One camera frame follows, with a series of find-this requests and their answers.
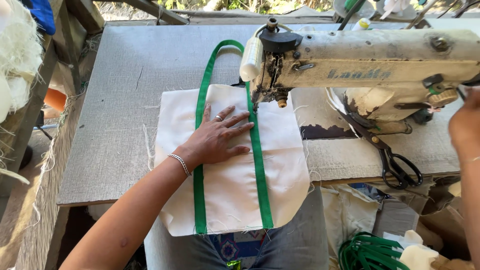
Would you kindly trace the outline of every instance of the white canvas fabric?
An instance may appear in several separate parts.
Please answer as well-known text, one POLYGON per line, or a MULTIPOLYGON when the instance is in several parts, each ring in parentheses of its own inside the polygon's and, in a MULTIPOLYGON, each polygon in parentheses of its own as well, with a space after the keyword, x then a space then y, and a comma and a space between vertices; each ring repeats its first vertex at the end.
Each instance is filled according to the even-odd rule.
MULTIPOLYGON (((155 166, 194 132, 198 93, 199 89, 163 92, 155 166)), ((228 117, 248 110, 245 88, 210 85, 206 103, 212 106, 211 118, 229 105, 236 108, 228 117)), ((291 103, 282 109, 275 102, 262 103, 257 117, 268 197, 277 228, 288 223, 300 208, 310 185, 309 174, 291 103)), ((250 133, 232 139, 230 144, 252 148, 250 133)), ((208 234, 263 228, 251 150, 222 163, 204 165, 204 197, 208 234)), ((196 233, 193 177, 173 194, 159 217, 172 236, 196 233)))

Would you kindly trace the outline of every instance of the sewing machine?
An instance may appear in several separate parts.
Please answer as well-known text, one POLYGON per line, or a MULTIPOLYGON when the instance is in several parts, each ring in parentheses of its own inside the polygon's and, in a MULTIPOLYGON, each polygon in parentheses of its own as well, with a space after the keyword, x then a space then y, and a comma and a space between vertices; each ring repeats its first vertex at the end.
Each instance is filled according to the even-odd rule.
POLYGON ((240 74, 251 81, 254 110, 273 100, 285 107, 296 87, 347 87, 343 102, 357 122, 410 133, 406 117, 423 109, 414 115, 424 123, 427 109, 457 99, 459 84, 480 81, 480 38, 470 30, 292 31, 269 18, 247 42, 240 74))

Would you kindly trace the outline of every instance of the woman's hand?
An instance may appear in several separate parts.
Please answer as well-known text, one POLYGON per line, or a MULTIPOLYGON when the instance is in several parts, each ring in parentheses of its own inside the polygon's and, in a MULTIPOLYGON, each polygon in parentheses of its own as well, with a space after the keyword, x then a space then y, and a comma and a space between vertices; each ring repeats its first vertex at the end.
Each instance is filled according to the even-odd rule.
MULTIPOLYGON (((233 112, 235 106, 228 106, 217 115, 225 119, 233 112)), ((237 145, 227 148, 228 141, 250 130, 253 123, 247 123, 236 128, 230 128, 243 119, 247 118, 250 113, 244 111, 234 115, 224 121, 214 117, 210 121, 210 112, 212 107, 210 104, 205 106, 204 117, 200 127, 190 136, 183 145, 179 146, 173 154, 181 157, 190 171, 193 171, 200 164, 213 164, 226 161, 229 158, 247 153, 250 148, 244 145, 237 145)))
POLYGON ((480 86, 467 88, 465 103, 448 125, 460 161, 480 156, 480 86))

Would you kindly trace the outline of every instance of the black scissors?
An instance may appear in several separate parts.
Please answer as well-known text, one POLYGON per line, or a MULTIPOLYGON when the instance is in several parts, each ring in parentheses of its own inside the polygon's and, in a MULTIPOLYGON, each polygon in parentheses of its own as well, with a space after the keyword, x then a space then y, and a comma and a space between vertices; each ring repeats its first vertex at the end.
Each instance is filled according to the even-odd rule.
POLYGON ((420 170, 413 165, 411 161, 409 161, 407 158, 404 156, 400 156, 398 154, 392 153, 392 149, 383 142, 379 137, 377 137, 375 134, 371 133, 368 131, 365 127, 360 125, 357 121, 355 121, 350 115, 344 114, 341 111, 338 111, 340 115, 345 119, 350 125, 353 126, 353 128, 360 133, 364 138, 367 139, 369 143, 371 143, 373 146, 375 146, 378 151, 380 152, 380 157, 382 159, 382 165, 383 165, 383 170, 382 170, 382 178, 384 179, 385 184, 387 186, 402 190, 406 189, 409 185, 410 186, 419 186, 423 182, 423 175, 421 174, 420 170), (402 167, 394 160, 394 158, 397 158, 403 162, 405 162, 416 174, 417 176, 417 181, 413 180, 408 173, 406 173, 402 167), (398 185, 391 184, 387 181, 386 176, 387 173, 392 174, 396 180, 398 181, 398 185))

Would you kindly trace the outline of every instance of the gray jeans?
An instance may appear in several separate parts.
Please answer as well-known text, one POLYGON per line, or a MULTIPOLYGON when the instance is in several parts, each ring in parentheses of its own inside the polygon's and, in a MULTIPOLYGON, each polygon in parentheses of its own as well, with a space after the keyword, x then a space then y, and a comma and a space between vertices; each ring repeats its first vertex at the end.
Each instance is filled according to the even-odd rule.
MULTIPOLYGON (((328 270, 328 249, 322 193, 311 192, 294 218, 267 231, 250 269, 328 270)), ((159 218, 145 238, 149 270, 227 270, 210 238, 171 236, 159 218)))

